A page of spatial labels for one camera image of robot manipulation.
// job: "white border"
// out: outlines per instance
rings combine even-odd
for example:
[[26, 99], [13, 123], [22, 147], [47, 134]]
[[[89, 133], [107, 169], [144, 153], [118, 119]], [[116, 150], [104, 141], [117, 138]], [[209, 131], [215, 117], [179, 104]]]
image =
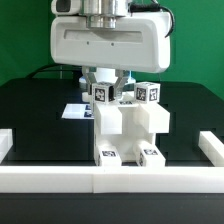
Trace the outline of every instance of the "white border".
[[224, 193], [217, 167], [0, 167], [1, 193]]

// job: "green background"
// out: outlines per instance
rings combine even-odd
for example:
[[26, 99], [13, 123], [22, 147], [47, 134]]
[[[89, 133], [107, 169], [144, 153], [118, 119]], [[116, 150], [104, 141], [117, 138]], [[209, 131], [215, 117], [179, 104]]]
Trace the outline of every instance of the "green background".
[[[161, 80], [201, 83], [224, 99], [223, 0], [159, 2], [172, 9], [176, 18], [171, 66], [160, 74]], [[50, 3], [0, 0], [0, 85], [52, 62]], [[134, 72], [134, 76], [158, 79], [158, 75], [145, 73]]]

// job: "black table surface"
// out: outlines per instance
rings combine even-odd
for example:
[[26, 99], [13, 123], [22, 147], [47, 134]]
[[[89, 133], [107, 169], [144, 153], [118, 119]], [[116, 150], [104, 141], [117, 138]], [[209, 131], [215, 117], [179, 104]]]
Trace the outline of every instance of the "black table surface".
[[[93, 121], [61, 119], [82, 103], [72, 80], [14, 79], [0, 87], [0, 128], [14, 146], [1, 165], [93, 165]], [[224, 101], [195, 83], [162, 82], [170, 132], [157, 135], [167, 166], [212, 166], [199, 132], [224, 140]], [[222, 223], [223, 194], [0, 194], [1, 223]]]

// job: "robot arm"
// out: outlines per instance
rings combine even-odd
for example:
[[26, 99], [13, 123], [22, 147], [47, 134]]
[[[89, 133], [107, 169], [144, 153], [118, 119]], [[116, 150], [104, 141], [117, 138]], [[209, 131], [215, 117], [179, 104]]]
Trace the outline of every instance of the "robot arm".
[[128, 78], [125, 71], [160, 73], [169, 67], [174, 19], [162, 9], [156, 2], [53, 0], [52, 57], [57, 63], [83, 66], [89, 85], [95, 82], [85, 72], [90, 67], [118, 70], [118, 96]]

